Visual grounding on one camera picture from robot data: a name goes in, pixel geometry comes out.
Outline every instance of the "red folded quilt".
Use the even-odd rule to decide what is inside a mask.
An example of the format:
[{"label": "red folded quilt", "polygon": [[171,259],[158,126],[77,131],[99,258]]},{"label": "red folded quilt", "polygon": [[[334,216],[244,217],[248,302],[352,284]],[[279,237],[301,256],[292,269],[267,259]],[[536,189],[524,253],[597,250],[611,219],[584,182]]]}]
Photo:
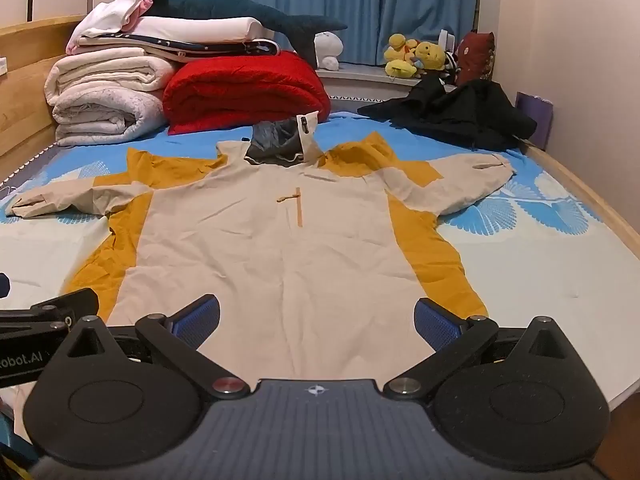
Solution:
[{"label": "red folded quilt", "polygon": [[225,56],[187,63],[162,96],[169,134],[185,134],[280,121],[331,103],[322,82],[297,54]]}]

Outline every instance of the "pillow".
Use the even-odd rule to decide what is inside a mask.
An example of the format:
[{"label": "pillow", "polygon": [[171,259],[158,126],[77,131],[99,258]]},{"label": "pillow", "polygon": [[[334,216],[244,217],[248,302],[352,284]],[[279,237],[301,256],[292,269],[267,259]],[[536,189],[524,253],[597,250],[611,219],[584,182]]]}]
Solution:
[{"label": "pillow", "polygon": [[458,66],[456,86],[472,79],[491,79],[494,72],[495,36],[492,32],[468,33],[458,47]]}]

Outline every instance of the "triangular cutout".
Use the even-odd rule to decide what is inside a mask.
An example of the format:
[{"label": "triangular cutout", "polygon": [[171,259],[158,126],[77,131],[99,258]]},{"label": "triangular cutout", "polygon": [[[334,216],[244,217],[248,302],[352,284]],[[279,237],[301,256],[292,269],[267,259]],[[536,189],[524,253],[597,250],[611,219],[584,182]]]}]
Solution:
[{"label": "triangular cutout", "polygon": [[553,357],[554,359],[566,358],[560,345],[549,330],[541,330],[538,332],[536,339],[529,349],[529,353],[543,357]]},{"label": "triangular cutout", "polygon": [[104,354],[104,346],[93,328],[85,328],[69,351],[69,357]]}]

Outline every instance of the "bed sheet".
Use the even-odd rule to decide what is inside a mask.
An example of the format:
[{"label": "bed sheet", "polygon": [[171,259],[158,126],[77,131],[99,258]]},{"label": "bed sheet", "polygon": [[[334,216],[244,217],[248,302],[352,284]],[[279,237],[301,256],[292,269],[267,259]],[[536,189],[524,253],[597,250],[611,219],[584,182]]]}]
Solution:
[{"label": "bed sheet", "polygon": [[[341,142],[362,140],[372,131],[382,134],[401,160],[433,160],[469,151],[348,112],[332,114],[320,124],[316,140],[327,150]],[[215,158],[217,142],[251,134],[250,127],[181,136],[162,131],[125,144],[75,147],[57,156],[24,186],[124,171],[129,147],[156,155]],[[501,326],[527,326],[534,316],[553,317],[614,408],[636,389],[640,378],[640,362],[635,358],[640,339],[634,333],[640,323],[635,308],[640,262],[585,204],[534,161],[518,151],[506,156],[516,175],[491,196],[441,218],[438,232],[460,253],[468,280],[491,318]],[[2,202],[0,272],[8,272],[12,260],[25,260],[25,254],[33,252],[30,237],[36,228],[32,224],[43,226],[38,227],[42,229],[36,237],[39,242],[47,243],[54,228],[58,241],[49,248],[50,259],[36,264],[37,278],[28,278],[28,272],[34,275],[33,266],[22,263],[18,274],[23,278],[18,281],[25,283],[18,283],[15,294],[0,300],[0,308],[24,308],[55,296],[74,265],[107,235],[104,219],[88,215],[8,219],[1,212]],[[29,234],[23,224],[27,222],[32,222]],[[18,242],[6,241],[9,228],[16,233],[22,228]]]}]

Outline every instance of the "jacket sleeve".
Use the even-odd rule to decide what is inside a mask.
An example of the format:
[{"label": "jacket sleeve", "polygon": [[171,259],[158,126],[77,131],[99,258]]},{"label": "jacket sleeve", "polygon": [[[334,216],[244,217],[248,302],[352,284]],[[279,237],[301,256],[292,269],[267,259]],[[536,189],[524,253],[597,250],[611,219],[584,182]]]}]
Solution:
[{"label": "jacket sleeve", "polygon": [[[513,175],[507,159],[491,153],[462,153],[402,165],[404,168],[383,170],[386,189],[407,208],[428,211],[436,217],[472,205],[503,186]],[[428,182],[420,181],[422,175],[430,173],[433,177]]]},{"label": "jacket sleeve", "polygon": [[32,218],[69,207],[82,213],[105,215],[120,211],[135,197],[152,190],[141,182],[96,186],[95,181],[95,178],[79,178],[30,189],[8,203],[6,215]]}]

